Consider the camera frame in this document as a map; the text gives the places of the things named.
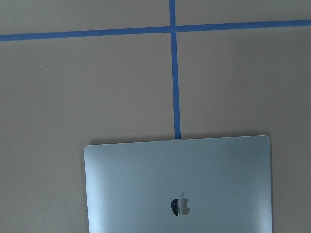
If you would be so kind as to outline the silver closed laptop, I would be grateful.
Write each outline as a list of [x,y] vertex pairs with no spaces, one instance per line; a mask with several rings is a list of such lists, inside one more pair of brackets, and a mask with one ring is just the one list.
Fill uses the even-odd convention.
[[92,233],[270,233],[270,139],[84,148]]

